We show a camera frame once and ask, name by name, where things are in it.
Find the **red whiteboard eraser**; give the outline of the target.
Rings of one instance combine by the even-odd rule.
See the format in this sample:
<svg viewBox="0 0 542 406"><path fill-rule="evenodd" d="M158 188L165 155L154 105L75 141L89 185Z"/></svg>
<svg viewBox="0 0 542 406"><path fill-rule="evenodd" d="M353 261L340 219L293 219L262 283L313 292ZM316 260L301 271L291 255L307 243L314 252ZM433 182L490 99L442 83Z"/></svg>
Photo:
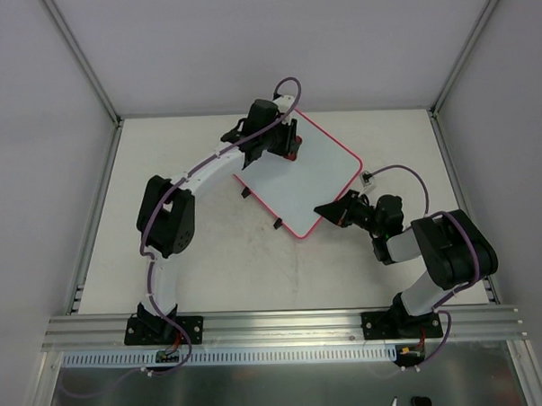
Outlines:
<svg viewBox="0 0 542 406"><path fill-rule="evenodd" d="M303 140L301 136L295 136L294 140L290 140L287 145L287 151L282 155L283 158L294 162L297 159L299 148L301 147Z"/></svg>

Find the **pink framed whiteboard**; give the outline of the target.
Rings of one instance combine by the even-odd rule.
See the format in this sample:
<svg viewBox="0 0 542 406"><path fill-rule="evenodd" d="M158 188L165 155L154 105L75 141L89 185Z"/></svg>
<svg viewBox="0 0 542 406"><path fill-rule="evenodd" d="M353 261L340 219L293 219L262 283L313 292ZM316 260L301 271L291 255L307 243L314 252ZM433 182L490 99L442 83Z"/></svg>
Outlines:
<svg viewBox="0 0 542 406"><path fill-rule="evenodd" d="M302 112L297 158L263 153L235 176L282 225L303 240L321 217L315 208L337 200L363 169L360 157Z"/></svg>

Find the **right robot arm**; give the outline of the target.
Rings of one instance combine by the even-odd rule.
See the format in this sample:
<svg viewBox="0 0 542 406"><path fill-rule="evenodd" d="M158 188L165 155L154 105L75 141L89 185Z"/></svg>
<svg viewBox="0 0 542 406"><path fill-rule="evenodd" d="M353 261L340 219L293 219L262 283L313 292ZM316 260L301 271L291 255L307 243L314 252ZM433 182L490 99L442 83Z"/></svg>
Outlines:
<svg viewBox="0 0 542 406"><path fill-rule="evenodd" d="M499 266L492 245L460 209L419 218L404 227L400 197L385 194L371 205L365 195L349 190L315 212L340 228L356 225L366 230L376 259L384 265L418 257L425 264L425 272L396 294L386 311L360 315L365 340L443 337L437 310Z"/></svg>

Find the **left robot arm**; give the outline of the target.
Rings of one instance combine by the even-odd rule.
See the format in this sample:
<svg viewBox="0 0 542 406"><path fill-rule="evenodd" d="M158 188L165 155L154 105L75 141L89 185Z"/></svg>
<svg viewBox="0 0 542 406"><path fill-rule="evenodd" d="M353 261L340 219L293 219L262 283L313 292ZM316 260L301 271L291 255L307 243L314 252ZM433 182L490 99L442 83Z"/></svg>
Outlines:
<svg viewBox="0 0 542 406"><path fill-rule="evenodd" d="M176 262L195 233L195 201L223 178L240 173L267 152L289 161L303 142L291 117L298 97L277 95L253 102L246 117L219 139L215 151L189 172L148 180L137 219L140 253L149 259L147 293L138 318L158 343L176 334Z"/></svg>

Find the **black whiteboard foot clip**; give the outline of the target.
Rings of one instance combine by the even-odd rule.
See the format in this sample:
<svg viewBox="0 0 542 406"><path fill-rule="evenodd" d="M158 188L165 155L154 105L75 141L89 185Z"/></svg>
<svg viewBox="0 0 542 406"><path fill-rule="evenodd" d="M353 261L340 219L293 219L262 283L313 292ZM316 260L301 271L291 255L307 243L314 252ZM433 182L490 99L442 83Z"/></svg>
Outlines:
<svg viewBox="0 0 542 406"><path fill-rule="evenodd" d="M251 195L252 195L252 191L248 187L245 187L243 191L241 192L241 196L243 199L246 199Z"/></svg>

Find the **black object at bottom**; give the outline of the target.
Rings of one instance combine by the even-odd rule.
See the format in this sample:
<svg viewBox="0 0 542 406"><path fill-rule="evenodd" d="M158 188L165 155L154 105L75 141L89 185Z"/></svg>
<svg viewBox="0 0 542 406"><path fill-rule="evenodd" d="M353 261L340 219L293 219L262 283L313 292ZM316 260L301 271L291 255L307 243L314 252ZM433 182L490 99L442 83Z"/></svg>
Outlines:
<svg viewBox="0 0 542 406"><path fill-rule="evenodd" d="M414 396L411 399L412 406L433 406L430 398Z"/></svg>

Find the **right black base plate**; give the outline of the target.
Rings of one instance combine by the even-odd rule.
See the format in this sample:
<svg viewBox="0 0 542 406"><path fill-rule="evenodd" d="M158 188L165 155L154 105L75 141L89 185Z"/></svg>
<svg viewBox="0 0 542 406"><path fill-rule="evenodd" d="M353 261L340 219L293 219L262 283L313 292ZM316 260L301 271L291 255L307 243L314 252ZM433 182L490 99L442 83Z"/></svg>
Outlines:
<svg viewBox="0 0 542 406"><path fill-rule="evenodd" d="M436 313L394 317L389 312L366 311L360 315L365 340L437 339L443 336Z"/></svg>

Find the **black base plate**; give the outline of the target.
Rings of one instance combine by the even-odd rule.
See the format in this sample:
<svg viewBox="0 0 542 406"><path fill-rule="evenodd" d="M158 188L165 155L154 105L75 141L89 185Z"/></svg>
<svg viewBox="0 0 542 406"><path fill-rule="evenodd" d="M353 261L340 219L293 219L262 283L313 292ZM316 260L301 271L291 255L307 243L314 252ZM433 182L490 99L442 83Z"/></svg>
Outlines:
<svg viewBox="0 0 542 406"><path fill-rule="evenodd" d="M186 332L191 344L201 344L204 330L203 317L181 315L174 317L173 321ZM173 345L176 340L179 340L181 344L187 343L180 331L162 317L144 321L133 315L127 320L124 336L124 344L127 346Z"/></svg>
<svg viewBox="0 0 542 406"><path fill-rule="evenodd" d="M360 315L365 340L437 339L443 336L436 313L394 317L389 312L366 311Z"/></svg>

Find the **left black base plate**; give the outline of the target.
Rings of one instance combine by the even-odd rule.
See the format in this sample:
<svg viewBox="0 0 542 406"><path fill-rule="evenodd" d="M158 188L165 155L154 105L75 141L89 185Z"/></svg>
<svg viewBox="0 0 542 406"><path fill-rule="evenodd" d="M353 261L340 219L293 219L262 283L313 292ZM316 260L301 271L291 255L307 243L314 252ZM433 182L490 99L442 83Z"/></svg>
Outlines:
<svg viewBox="0 0 542 406"><path fill-rule="evenodd" d="M174 317L173 321L186 332L191 344L201 344L204 330L203 317L181 315ZM124 344L127 346L173 345L176 340L179 340L181 344L187 343L180 331L162 317L144 321L133 315L127 320L124 336Z"/></svg>

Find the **aluminium mounting rail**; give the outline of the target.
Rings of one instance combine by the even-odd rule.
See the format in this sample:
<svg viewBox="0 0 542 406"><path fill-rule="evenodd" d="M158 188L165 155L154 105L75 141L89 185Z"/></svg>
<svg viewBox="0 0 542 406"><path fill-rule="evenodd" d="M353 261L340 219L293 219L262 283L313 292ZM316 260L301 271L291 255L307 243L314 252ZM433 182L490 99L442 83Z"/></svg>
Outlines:
<svg viewBox="0 0 542 406"><path fill-rule="evenodd" d="M449 338L526 340L529 329L516 306L508 304L447 305ZM203 313L205 347L326 346L361 343L360 309ZM124 347L128 316L78 314L49 320L40 350L119 349Z"/></svg>

